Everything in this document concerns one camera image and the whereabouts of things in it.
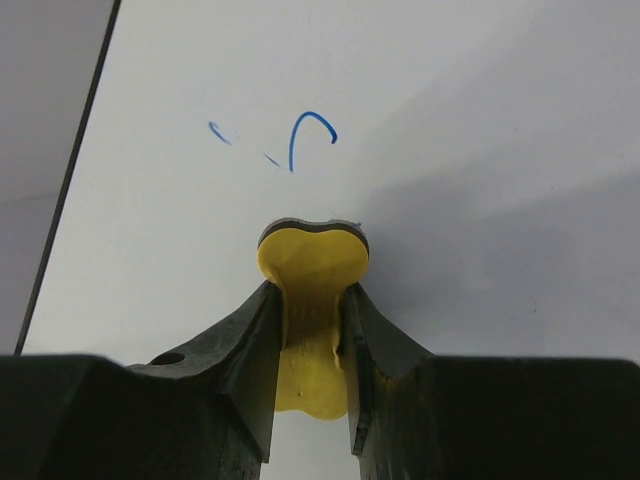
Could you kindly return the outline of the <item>white whiteboard with black frame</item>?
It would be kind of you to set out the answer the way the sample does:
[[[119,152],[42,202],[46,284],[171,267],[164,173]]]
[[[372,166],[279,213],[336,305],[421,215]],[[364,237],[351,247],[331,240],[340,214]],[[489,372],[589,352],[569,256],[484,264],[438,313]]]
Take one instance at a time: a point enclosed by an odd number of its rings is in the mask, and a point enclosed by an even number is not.
[[[637,2],[116,2],[2,473],[186,479],[129,368],[268,281],[283,218],[362,230],[356,284],[433,355],[438,479],[638,477]],[[348,402],[274,410],[264,477],[362,479]]]

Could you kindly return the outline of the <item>yellow whiteboard eraser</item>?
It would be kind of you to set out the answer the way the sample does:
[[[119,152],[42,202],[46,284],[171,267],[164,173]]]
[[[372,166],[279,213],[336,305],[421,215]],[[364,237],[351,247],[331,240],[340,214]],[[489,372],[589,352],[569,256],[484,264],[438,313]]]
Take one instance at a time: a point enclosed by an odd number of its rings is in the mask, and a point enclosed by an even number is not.
[[[333,421],[347,412],[341,303],[367,271],[362,230],[345,221],[280,219],[257,247],[257,265],[283,301],[275,410]]]

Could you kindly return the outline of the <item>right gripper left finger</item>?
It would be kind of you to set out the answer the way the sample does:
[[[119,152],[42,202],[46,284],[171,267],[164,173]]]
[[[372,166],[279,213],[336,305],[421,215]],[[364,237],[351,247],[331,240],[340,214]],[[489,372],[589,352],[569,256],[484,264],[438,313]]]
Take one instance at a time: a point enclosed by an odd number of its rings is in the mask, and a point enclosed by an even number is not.
[[[180,402],[172,455],[186,479],[257,479],[269,459],[280,352],[280,293],[263,282],[234,312],[130,371]]]

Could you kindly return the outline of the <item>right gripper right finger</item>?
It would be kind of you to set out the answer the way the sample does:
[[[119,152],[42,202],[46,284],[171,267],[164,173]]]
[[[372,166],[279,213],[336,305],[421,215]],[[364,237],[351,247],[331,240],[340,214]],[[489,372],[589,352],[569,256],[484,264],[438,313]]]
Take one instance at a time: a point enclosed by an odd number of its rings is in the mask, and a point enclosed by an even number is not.
[[[364,288],[342,300],[351,453],[362,479],[438,479],[433,355],[388,320]]]

